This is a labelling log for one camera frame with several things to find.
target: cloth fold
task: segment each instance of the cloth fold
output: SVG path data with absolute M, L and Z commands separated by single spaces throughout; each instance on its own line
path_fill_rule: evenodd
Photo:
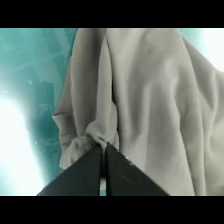
M 79 29 L 53 116 L 60 165 L 110 142 L 170 195 L 224 194 L 223 96 L 178 29 Z

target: fabric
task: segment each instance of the fabric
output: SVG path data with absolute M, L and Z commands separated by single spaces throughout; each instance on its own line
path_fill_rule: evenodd
M 170 195 L 224 195 L 223 96 L 178 29 L 79 29 L 53 116 L 60 165 L 110 142 Z

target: glossy surface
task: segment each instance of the glossy surface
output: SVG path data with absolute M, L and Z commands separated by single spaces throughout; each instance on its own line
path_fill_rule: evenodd
M 224 70 L 224 29 L 181 28 Z M 0 29 L 0 195 L 36 195 L 61 172 L 52 113 L 76 28 Z

